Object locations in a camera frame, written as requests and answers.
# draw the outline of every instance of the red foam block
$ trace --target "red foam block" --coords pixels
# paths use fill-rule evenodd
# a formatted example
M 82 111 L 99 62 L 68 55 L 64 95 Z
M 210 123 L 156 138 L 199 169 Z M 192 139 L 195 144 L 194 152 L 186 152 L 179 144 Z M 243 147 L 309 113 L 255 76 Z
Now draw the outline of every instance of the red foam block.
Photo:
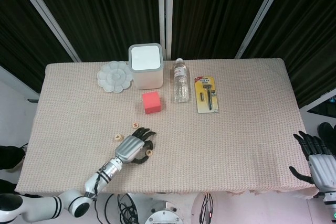
M 142 103 L 146 114 L 161 111 L 160 97 L 156 91 L 142 94 Z

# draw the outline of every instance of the plastic bottle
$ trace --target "plastic bottle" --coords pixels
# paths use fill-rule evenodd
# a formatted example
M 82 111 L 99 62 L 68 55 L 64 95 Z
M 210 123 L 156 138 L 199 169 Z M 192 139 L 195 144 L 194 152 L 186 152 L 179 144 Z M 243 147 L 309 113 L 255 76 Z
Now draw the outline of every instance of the plastic bottle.
M 187 67 L 183 59 L 178 58 L 174 66 L 174 90 L 176 102 L 187 102 L 189 100 Z

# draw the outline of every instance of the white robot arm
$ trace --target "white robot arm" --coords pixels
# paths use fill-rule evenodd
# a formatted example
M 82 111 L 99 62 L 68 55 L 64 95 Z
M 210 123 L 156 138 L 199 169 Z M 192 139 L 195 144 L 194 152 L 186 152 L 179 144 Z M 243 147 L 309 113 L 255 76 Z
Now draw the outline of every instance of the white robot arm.
M 299 174 L 292 166 L 290 171 L 299 180 L 315 184 L 320 192 L 324 193 L 324 204 L 329 210 L 332 223 L 336 223 L 336 159 L 325 143 L 316 136 L 299 131 L 294 134 L 301 145 L 301 149 L 308 161 L 310 176 Z
M 115 149 L 115 157 L 107 161 L 86 183 L 85 194 L 72 189 L 59 196 L 44 198 L 28 198 L 21 195 L 0 194 L 0 224 L 12 222 L 18 215 L 27 222 L 57 218 L 63 209 L 68 210 L 74 217 L 83 216 L 91 203 L 111 179 L 121 170 L 123 164 L 144 163 L 148 157 L 136 159 L 140 149 L 153 149 L 153 143 L 146 139 L 155 132 L 139 128 Z

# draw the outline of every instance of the table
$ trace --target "table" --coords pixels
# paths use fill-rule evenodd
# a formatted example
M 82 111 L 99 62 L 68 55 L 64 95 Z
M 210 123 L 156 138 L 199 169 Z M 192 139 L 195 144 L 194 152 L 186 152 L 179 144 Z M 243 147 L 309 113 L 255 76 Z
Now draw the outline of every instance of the table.
M 142 165 L 124 165 L 106 187 L 109 193 L 197 191 L 294 191 L 312 185 L 297 180 L 288 166 L 308 175 L 293 133 L 304 131 L 281 59 L 188 60 L 188 103 L 173 102 L 172 68 L 164 62 L 157 91 L 162 111 L 146 115 L 132 84 L 106 93 L 97 84 L 105 62 L 48 65 L 26 159 L 16 190 L 50 195 L 84 183 L 114 154 L 116 134 L 132 134 L 133 122 L 157 132 L 154 154 Z M 213 76 L 219 113 L 198 114 L 193 79 Z

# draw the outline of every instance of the dark curtain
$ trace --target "dark curtain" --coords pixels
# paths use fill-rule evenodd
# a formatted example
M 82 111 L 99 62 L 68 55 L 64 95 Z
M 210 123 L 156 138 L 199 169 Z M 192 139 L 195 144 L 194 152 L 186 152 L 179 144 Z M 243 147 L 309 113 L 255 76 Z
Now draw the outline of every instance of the dark curtain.
M 160 43 L 158 0 L 44 0 L 82 61 L 128 60 Z
M 172 58 L 234 58 L 264 0 L 173 0 Z
M 336 88 L 336 0 L 275 0 L 243 58 L 282 58 L 299 106 Z
M 40 92 L 49 63 L 71 62 L 29 0 L 0 0 L 0 65 Z

